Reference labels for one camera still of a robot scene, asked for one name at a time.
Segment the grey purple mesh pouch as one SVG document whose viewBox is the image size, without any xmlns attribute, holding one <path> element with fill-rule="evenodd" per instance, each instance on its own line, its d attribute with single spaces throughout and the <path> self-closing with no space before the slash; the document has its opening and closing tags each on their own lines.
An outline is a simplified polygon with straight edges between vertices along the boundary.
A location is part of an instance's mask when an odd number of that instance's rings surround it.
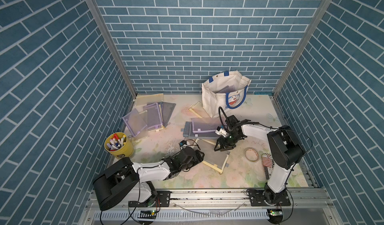
<svg viewBox="0 0 384 225">
<path fill-rule="evenodd" d="M 214 140 L 219 137 L 216 134 L 216 130 L 221 126 L 219 118 L 192 118 L 190 122 L 185 124 L 183 137 L 188 139 Z"/>
</svg>

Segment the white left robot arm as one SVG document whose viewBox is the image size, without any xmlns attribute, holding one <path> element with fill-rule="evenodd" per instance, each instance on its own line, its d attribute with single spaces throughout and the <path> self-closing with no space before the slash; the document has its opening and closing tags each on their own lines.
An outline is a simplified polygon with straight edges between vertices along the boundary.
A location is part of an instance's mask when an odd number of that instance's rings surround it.
<svg viewBox="0 0 384 225">
<path fill-rule="evenodd" d="M 93 187 L 101 211 L 118 205 L 124 198 L 152 203 L 157 196 L 152 181 L 165 181 L 187 172 L 204 160 L 199 149 L 186 146 L 175 155 L 157 163 L 134 163 L 122 158 L 94 177 Z"/>
</svg>

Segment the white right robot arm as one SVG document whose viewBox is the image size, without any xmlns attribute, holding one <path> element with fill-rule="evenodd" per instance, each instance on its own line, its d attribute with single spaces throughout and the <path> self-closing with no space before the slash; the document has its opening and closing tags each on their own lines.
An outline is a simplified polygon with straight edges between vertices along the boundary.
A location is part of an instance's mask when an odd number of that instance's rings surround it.
<svg viewBox="0 0 384 225">
<path fill-rule="evenodd" d="M 219 135 L 214 148 L 216 152 L 232 150 L 238 141 L 248 137 L 268 142 L 273 169 L 265 185 L 264 200 L 274 206 L 286 196 L 288 178 L 306 153 L 296 136 L 298 132 L 287 125 L 273 128 L 250 120 L 239 121 L 235 116 L 230 116 L 226 118 L 226 125 L 218 126 L 215 133 Z"/>
</svg>

